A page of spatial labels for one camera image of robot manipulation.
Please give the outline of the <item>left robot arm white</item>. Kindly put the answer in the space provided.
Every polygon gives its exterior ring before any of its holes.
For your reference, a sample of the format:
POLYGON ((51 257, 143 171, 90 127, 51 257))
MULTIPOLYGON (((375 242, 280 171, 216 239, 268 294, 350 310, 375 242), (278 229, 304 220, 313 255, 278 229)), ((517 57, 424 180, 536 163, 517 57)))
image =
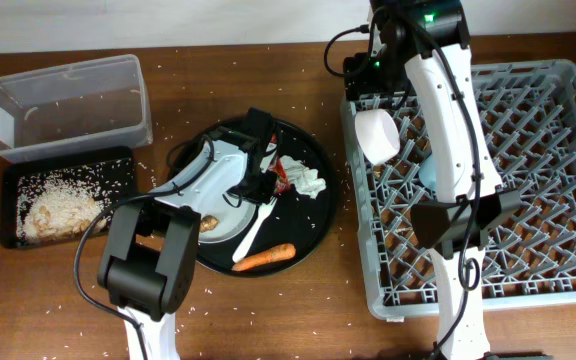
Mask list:
POLYGON ((201 220, 215 216, 237 235, 270 203, 280 137, 278 121, 251 108, 202 134, 195 157, 166 183, 102 212, 111 222, 97 282, 109 295, 105 311, 124 322, 130 358, 178 358, 175 313, 193 279, 201 220))

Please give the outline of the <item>pink bowl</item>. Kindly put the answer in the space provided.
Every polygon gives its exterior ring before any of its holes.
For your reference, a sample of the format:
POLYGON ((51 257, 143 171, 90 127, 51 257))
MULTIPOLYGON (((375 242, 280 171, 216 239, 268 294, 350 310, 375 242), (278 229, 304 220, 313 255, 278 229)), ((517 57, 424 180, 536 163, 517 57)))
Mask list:
POLYGON ((354 126, 359 146, 372 165, 382 165, 399 153, 399 131, 386 110, 360 111, 354 126))

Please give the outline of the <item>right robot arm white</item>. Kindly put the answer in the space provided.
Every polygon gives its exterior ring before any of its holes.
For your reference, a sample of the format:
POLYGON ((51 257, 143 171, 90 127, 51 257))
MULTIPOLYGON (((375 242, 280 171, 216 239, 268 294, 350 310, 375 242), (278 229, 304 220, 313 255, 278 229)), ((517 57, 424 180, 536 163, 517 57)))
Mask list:
POLYGON ((475 103, 471 47, 458 1, 374 1, 368 48, 347 83, 368 74, 391 91, 408 83, 421 107, 435 173, 434 199, 410 210, 418 244, 431 258, 439 330, 430 358, 491 359, 483 320, 482 277, 488 233, 519 208, 504 188, 475 103))

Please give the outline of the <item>light blue cup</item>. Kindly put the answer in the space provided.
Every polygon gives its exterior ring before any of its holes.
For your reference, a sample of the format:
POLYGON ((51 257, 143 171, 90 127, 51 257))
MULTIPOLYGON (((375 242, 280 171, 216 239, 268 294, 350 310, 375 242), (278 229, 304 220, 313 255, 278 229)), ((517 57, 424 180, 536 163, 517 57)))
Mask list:
POLYGON ((421 164, 418 171, 419 179, 422 185, 432 191, 436 191, 436 181, 437 181, 437 173, 436 173, 436 165, 433 158, 433 155, 430 154, 421 164))

